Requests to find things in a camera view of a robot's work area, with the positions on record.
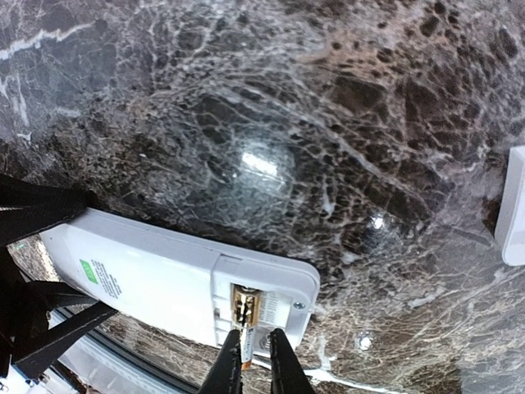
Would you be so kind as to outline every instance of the green sticker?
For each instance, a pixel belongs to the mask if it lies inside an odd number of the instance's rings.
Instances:
[[[81,260],[80,263],[82,263],[82,268],[84,269],[86,277],[88,277],[90,282],[93,282],[95,285],[98,285],[97,278],[95,277],[95,273],[93,272],[93,269],[89,265],[87,261]]]

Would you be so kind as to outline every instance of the white plastic casing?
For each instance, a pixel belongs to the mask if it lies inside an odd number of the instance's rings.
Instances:
[[[496,242],[508,265],[525,264],[525,146],[510,150],[509,169],[495,228]]]
[[[95,209],[41,236],[71,286],[146,324],[210,346],[220,346],[231,329],[233,284],[264,292],[261,317],[268,329],[285,329],[294,348],[319,292],[319,274],[307,263]],[[269,356],[257,345],[255,353]]]

